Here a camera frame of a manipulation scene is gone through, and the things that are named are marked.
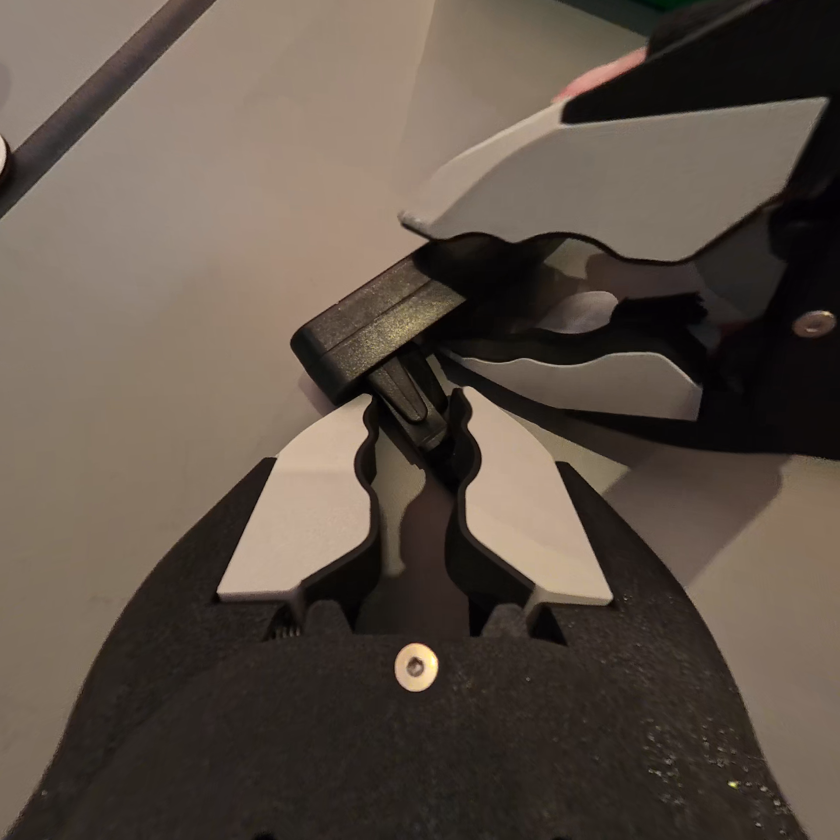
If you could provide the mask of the document holder with white base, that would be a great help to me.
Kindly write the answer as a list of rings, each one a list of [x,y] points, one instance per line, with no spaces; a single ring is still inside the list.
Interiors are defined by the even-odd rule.
[[[1,112],[4,110],[4,105],[8,99],[11,89],[11,75],[7,66],[1,62]],[[13,153],[10,150],[9,144],[1,132],[1,185],[8,178],[11,171]]]

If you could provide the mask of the person's right hand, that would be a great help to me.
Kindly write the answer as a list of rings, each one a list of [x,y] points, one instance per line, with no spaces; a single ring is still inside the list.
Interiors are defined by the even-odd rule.
[[[552,99],[552,102],[574,98],[598,88],[608,81],[620,77],[633,68],[643,64],[647,57],[647,48],[636,49],[604,65],[592,68],[578,76],[563,87]]]

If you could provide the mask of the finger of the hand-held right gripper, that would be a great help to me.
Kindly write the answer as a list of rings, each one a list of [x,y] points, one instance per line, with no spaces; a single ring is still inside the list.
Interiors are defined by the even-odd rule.
[[[429,240],[543,235],[623,259],[692,258],[781,194],[825,98],[563,122],[561,100],[439,168],[399,213]]]
[[[561,411],[696,421],[696,356],[636,329],[442,338],[437,350],[507,391]]]

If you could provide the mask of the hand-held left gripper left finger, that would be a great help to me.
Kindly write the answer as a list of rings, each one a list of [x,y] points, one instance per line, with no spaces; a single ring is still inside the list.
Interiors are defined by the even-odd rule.
[[[221,602],[362,606],[382,572],[379,431],[375,400],[362,394],[279,452],[217,587]]]

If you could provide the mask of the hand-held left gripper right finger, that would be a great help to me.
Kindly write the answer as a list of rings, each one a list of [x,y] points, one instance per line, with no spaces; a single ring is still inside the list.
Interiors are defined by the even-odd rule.
[[[607,606],[613,592],[558,464],[471,386],[452,392],[458,489],[448,572],[478,601]]]

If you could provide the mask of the black power strip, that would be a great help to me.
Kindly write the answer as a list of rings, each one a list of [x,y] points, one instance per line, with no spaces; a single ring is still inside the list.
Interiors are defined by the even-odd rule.
[[[460,358],[531,361],[555,367],[651,356],[693,385],[707,376],[707,351],[689,326],[706,316],[696,293],[632,299],[588,332],[532,325],[503,331],[526,282],[564,242],[544,234],[509,244],[485,234],[431,241],[303,325],[293,353],[323,393],[340,399],[368,374],[426,335]]]

